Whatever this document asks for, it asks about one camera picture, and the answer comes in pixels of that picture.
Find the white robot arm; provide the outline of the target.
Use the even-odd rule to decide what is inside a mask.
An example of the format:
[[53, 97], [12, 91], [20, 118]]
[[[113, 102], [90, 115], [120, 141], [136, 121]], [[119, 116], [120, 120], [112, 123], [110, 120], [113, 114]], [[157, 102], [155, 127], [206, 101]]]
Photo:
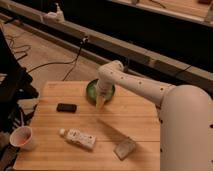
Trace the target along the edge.
[[127, 74], [118, 60], [98, 69], [97, 97], [115, 84], [159, 108], [160, 171], [213, 171], [213, 99], [203, 89]]

